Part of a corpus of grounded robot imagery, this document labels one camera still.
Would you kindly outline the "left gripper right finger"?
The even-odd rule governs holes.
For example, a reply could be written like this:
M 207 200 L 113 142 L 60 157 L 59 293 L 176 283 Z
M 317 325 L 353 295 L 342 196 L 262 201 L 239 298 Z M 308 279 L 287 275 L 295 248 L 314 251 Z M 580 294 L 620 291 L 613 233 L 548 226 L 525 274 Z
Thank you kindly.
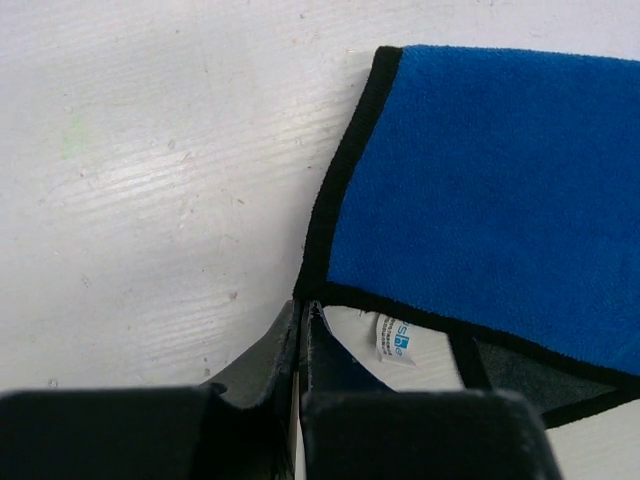
M 307 478 L 560 478 L 541 419 L 521 396 L 395 392 L 334 337 L 319 302 L 305 304 L 300 327 Z

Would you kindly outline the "blue towel black trim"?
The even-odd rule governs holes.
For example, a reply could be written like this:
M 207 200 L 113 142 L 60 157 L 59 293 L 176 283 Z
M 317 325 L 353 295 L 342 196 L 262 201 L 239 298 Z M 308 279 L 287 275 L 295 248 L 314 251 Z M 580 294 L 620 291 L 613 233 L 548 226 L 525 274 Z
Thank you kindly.
M 446 334 L 549 427 L 637 400 L 638 62 L 380 47 L 294 295 Z

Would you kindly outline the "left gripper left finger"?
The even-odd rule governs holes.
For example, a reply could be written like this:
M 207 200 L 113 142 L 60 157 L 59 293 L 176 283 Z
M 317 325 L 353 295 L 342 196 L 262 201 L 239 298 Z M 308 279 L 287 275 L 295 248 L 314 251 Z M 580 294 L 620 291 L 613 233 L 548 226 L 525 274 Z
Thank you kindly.
M 291 479 L 300 305 L 196 386 L 1 397 L 4 479 Z

